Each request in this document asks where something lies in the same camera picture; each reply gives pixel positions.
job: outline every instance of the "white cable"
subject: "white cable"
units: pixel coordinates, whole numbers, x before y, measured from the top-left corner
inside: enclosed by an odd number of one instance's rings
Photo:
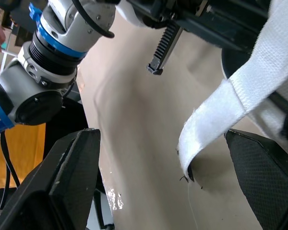
[[[195,225],[196,225],[196,230],[198,230],[196,218],[195,218],[195,215],[194,215],[194,212],[193,212],[193,208],[192,208],[192,205],[191,205],[191,201],[190,201],[190,184],[191,183],[188,183],[188,201],[189,201],[190,209],[191,209],[191,212],[192,212],[192,215],[193,215],[193,219],[194,219],[194,222],[195,222]]]

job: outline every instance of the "black textured pad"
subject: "black textured pad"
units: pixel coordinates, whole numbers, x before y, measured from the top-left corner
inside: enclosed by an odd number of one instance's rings
[[[256,134],[225,134],[239,185],[264,230],[288,229],[288,155]]]

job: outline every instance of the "blue ring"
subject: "blue ring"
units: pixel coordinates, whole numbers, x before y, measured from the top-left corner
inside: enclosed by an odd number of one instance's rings
[[[78,52],[78,51],[75,51],[73,49],[70,49],[70,48],[62,45],[58,41],[56,41],[50,34],[48,34],[48,32],[44,29],[44,27],[42,26],[42,24],[40,22],[37,23],[37,30],[42,35],[42,37],[45,39],[46,42],[48,42],[51,46],[53,46],[58,51],[66,54],[66,55],[69,55],[69,56],[72,56],[75,58],[76,57],[77,58],[83,58],[87,54],[87,52]]]
[[[5,114],[3,109],[0,106],[0,119],[4,123],[7,128],[14,127],[14,123],[9,119],[9,117]]]

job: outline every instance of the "black cable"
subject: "black cable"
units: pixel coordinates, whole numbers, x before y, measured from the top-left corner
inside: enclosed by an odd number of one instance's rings
[[[91,17],[87,14],[79,0],[72,0],[72,2],[75,5],[75,8],[79,12],[79,14],[83,17],[83,19],[87,22],[89,26],[91,26],[94,30],[96,30],[98,33],[105,37],[114,38],[114,33],[112,33],[111,31],[105,31],[99,25],[97,25],[93,21],[93,19],[91,19]]]
[[[67,97],[67,95],[72,91],[73,85],[75,84],[75,82],[73,81],[70,86],[68,87],[68,90],[63,94],[63,98]]]
[[[1,203],[0,203],[0,210],[3,210],[5,203],[6,203],[6,200],[8,198],[9,188],[10,188],[10,180],[11,180],[11,172],[10,172],[8,165],[6,164],[5,187],[3,190],[3,195],[2,195],[2,199],[1,199]]]
[[[3,156],[5,159],[6,165],[8,166],[8,168],[12,174],[12,177],[16,183],[16,187],[18,188],[20,186],[20,182],[19,182],[16,171],[15,171],[13,164],[11,162],[11,159],[10,159],[9,149],[8,149],[8,145],[6,143],[5,131],[0,133],[0,143],[1,143],[1,149],[3,152]]]

